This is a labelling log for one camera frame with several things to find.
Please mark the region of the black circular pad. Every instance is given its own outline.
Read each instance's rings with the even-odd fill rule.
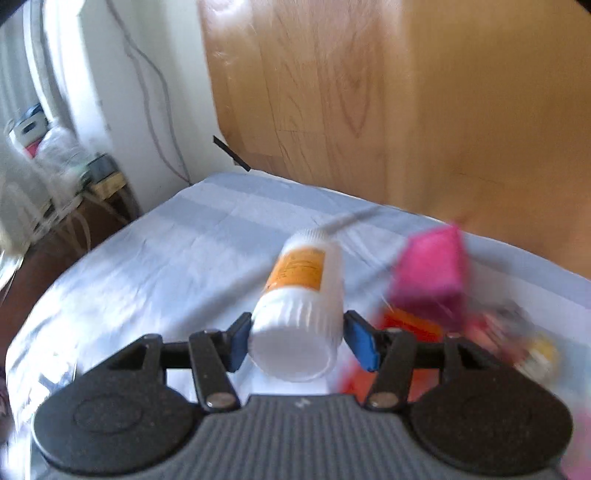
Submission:
[[[525,475],[556,461],[573,430],[555,396],[511,369],[466,371],[413,405],[411,423],[434,456],[480,475]]]
[[[81,475],[122,475],[154,465],[184,444],[194,407],[142,372],[93,371],[45,401],[33,422],[43,455]]]

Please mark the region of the wooden furniture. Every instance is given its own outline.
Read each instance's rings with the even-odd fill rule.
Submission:
[[[591,276],[591,15],[574,0],[199,0],[254,168]]]

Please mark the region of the pink cube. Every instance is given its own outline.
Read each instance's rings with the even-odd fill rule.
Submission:
[[[466,317],[467,260],[462,232],[455,225],[408,240],[388,300],[396,307],[446,330],[461,332]]]

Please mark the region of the metal rivet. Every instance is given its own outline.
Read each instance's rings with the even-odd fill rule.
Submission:
[[[225,409],[236,404],[236,397],[231,393],[217,392],[209,395],[205,402],[209,408]]]
[[[393,408],[398,404],[398,396],[392,392],[378,392],[369,398],[369,406],[372,408]]]

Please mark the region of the dark floor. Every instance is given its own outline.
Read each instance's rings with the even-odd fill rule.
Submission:
[[[78,211],[86,218],[96,247],[121,228],[121,224],[102,208],[83,203]],[[78,232],[80,244],[85,241]],[[0,365],[5,365],[10,342],[20,330],[37,300],[51,284],[77,261],[76,253],[54,233],[48,234],[29,250],[20,270],[16,273],[6,300],[0,306]]]

